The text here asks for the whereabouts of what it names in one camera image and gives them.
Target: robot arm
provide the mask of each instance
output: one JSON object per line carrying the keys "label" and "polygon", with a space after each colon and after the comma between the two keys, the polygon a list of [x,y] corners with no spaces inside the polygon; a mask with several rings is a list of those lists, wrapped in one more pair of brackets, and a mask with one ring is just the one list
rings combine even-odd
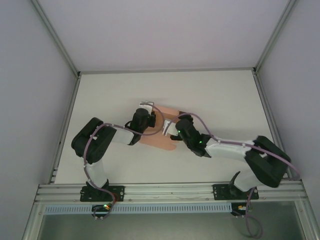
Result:
{"label": "robot arm", "polygon": [[[126,124],[127,129],[112,124],[103,126],[96,133],[88,147],[86,153],[87,164],[84,167],[91,181],[99,188],[107,188],[109,185],[101,159],[111,141],[126,145],[137,143],[141,135],[135,134],[130,130],[143,134],[148,127],[154,127],[156,117],[152,110],[152,106],[138,108],[132,120]],[[168,122],[170,121],[165,121],[164,129],[166,129]],[[101,120],[94,117],[76,135],[71,146],[77,156],[83,157],[89,138],[96,128],[102,124]],[[258,136],[253,141],[228,141],[220,138],[212,139],[207,134],[200,134],[195,129],[193,118],[190,115],[181,116],[177,123],[172,123],[167,131],[164,131],[164,134],[170,134],[170,138],[173,140],[183,141],[199,157],[219,157],[246,162],[250,169],[237,172],[230,181],[230,191],[235,195],[237,191],[247,192],[249,189],[259,185],[267,185],[273,188],[278,187],[288,167],[275,157],[263,154],[263,152],[259,152],[247,145],[258,146],[285,158],[289,162],[291,161],[283,151],[264,136]]]}

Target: white table surface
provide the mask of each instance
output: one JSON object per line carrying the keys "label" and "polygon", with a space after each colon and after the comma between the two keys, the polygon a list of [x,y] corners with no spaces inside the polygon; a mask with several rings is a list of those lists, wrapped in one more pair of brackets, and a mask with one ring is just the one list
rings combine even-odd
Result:
{"label": "white table surface", "polygon": [[[272,139],[250,70],[83,75],[55,183],[86,182],[83,159],[76,156],[71,141],[92,117],[124,125],[144,100],[198,114],[220,138]],[[198,120],[195,127],[206,133]],[[174,151],[111,143],[102,161],[113,184],[224,182],[248,168],[235,160],[198,157],[183,142]]]}

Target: white wall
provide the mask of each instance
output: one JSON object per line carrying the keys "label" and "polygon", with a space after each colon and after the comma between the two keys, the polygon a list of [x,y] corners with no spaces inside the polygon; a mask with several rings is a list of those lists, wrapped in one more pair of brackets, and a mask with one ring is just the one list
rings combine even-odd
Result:
{"label": "white wall", "polygon": [[28,0],[0,7],[0,238],[21,239],[75,78]]}
{"label": "white wall", "polygon": [[284,148],[320,223],[320,1],[300,0],[260,71]]}
{"label": "white wall", "polygon": [[39,0],[80,71],[254,67],[288,0]]}

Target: orange object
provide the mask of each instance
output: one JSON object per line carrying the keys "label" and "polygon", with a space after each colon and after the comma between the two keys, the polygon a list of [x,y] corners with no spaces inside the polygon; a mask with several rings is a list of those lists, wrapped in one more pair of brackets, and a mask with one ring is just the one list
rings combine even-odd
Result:
{"label": "orange object", "polygon": [[[179,110],[174,109],[174,108],[169,108],[169,107],[164,107],[164,106],[157,106],[156,107],[163,113],[165,119],[172,120],[174,117],[179,115]],[[163,124],[163,120],[161,118],[160,113],[157,110],[154,110],[155,113],[155,126],[154,127],[148,127],[144,133],[152,133],[161,128]],[[151,136],[142,136],[139,143],[141,144],[146,144],[149,146],[153,146],[156,148],[172,151],[176,149],[176,143],[178,141],[174,141],[170,139],[170,134],[167,136],[164,136],[162,134],[163,131],[158,132],[155,135]]]}

